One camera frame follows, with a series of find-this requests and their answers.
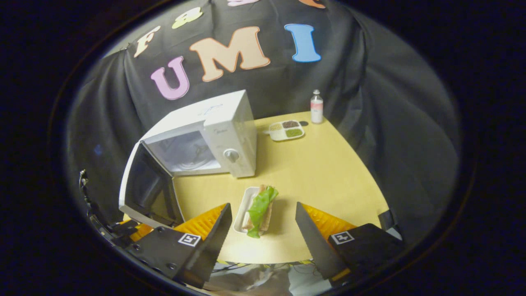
brown food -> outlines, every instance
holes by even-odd
[[[286,129],[288,129],[289,127],[295,127],[295,126],[299,126],[299,124],[295,121],[290,120],[290,121],[283,122],[283,127]]]

microwave knob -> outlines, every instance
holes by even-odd
[[[234,149],[227,149],[223,154],[228,160],[230,160],[231,163],[235,163],[239,158],[239,153],[237,153],[237,151]]]

blue letter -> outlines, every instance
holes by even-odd
[[[314,48],[314,41],[312,40],[314,28],[312,26],[288,24],[285,25],[285,30],[290,31],[294,38],[296,45],[296,54],[292,56],[294,61],[308,63],[321,60],[321,56],[316,53]]]

microwave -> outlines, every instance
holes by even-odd
[[[170,112],[133,147],[119,193],[119,209],[152,227],[185,221],[173,178],[256,173],[257,131],[246,90]]]

letter m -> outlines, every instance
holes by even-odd
[[[240,67],[245,70],[270,64],[270,59],[264,56],[259,46],[258,32],[259,27],[237,29],[232,34],[228,47],[213,38],[206,38],[192,44],[190,50],[197,52],[205,71],[203,81],[208,82],[223,76],[223,70],[218,69],[215,62],[231,73],[234,72],[239,55],[242,58]]]

